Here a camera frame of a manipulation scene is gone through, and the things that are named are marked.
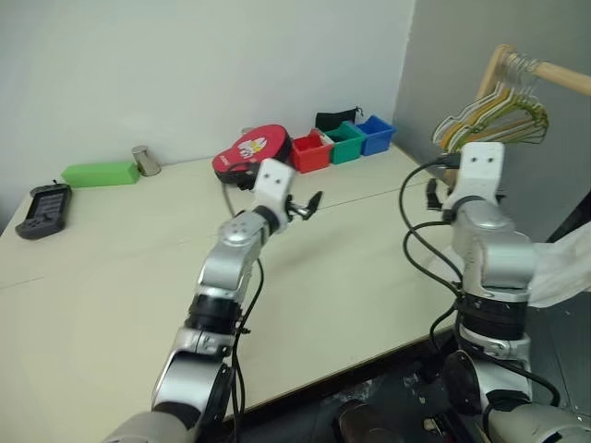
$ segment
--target black floor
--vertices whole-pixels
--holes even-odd
[[[561,392],[561,407],[584,419],[591,417],[591,293],[547,309],[529,308],[527,330],[532,338],[532,369],[550,380]],[[245,443],[333,443],[333,421],[346,401],[360,399],[374,406],[404,441],[442,442],[422,429],[422,419],[447,409],[440,382],[416,383],[419,362],[390,367],[387,372],[337,394],[303,404],[279,416],[247,427]],[[538,402],[548,393],[534,386]]]

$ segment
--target plastic bin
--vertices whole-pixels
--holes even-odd
[[[331,153],[333,164],[350,162],[361,155],[365,135],[351,122],[342,122],[339,127],[325,134],[334,142]]]
[[[331,164],[332,141],[318,129],[292,143],[290,160],[300,173],[309,173]]]
[[[366,141],[363,142],[361,147],[363,155],[377,154],[388,150],[392,135],[396,132],[394,126],[388,125],[376,115],[372,115],[365,123],[356,126],[366,136]]]

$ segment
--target gray wall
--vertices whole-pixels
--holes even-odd
[[[589,74],[589,0],[416,0],[394,120],[396,143],[419,162],[438,152],[433,129],[476,96],[496,45]],[[541,145],[510,145],[504,210],[545,241],[591,188],[591,100],[541,81],[550,128]]]

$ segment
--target red lid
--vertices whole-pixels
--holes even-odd
[[[274,157],[287,137],[287,131],[281,125],[259,126],[239,138],[232,148],[216,155],[211,164],[216,172],[222,173],[232,164],[262,162]],[[239,166],[233,168],[233,171],[245,169],[244,166]]]

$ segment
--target green bin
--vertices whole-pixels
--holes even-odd
[[[350,162],[361,156],[361,145],[366,139],[365,134],[351,122],[342,122],[339,127],[325,134],[334,142],[331,152],[331,163]]]

